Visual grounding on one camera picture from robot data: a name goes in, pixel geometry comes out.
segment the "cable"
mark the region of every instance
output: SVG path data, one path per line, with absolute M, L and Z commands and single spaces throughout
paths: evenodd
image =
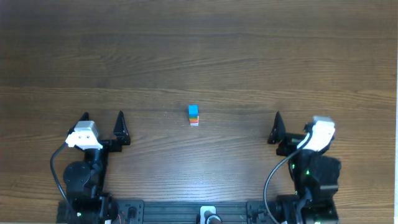
M 271 214 L 271 211 L 269 210 L 268 204 L 267 204 L 267 189 L 268 189 L 268 185 L 269 182 L 272 178 L 272 176 L 275 174 L 275 172 L 289 159 L 293 158 L 295 155 L 297 155 L 297 153 L 299 153 L 310 141 L 312 138 L 312 132 L 309 132 L 309 137 L 308 139 L 304 142 L 304 144 L 302 144 L 299 148 L 296 149 L 296 151 L 294 151 L 293 153 L 291 153 L 290 155 L 288 155 L 285 159 L 282 159 L 282 161 L 280 161 L 275 168 L 271 171 L 271 173 L 269 174 L 266 183 L 264 184 L 264 205 L 266 206 L 266 211 L 268 213 L 268 215 L 270 216 L 270 218 L 272 219 L 272 221 L 276 224 L 279 224 L 279 222 L 274 218 L 274 216 Z
M 72 214 L 76 214 L 75 211 L 74 211 L 74 209 L 73 209 L 73 207 L 70 205 L 70 203 L 69 203 L 69 201 L 68 201 L 68 199 L 67 199 L 67 196 L 65 195 L 65 192 L 64 192 L 63 189 L 62 189 L 61 183 L 60 183 L 60 181 L 58 180 L 57 173 L 55 173 L 55 169 L 54 169 L 54 159 L 55 159 L 55 157 L 58 155 L 58 153 L 59 153 L 66 145 L 67 145 L 66 143 L 63 143 L 63 144 L 55 151 L 55 153 L 52 154 L 52 157 L 51 157 L 51 160 L 50 160 L 50 167 L 51 167 L 52 175 L 54 176 L 55 183 L 56 183 L 58 189 L 60 189 L 61 195 L 62 195 L 63 199 L 65 200 L 65 203 L 66 203 L 67 207 L 69 208 L 69 210 L 70 210 L 70 212 L 71 212 Z

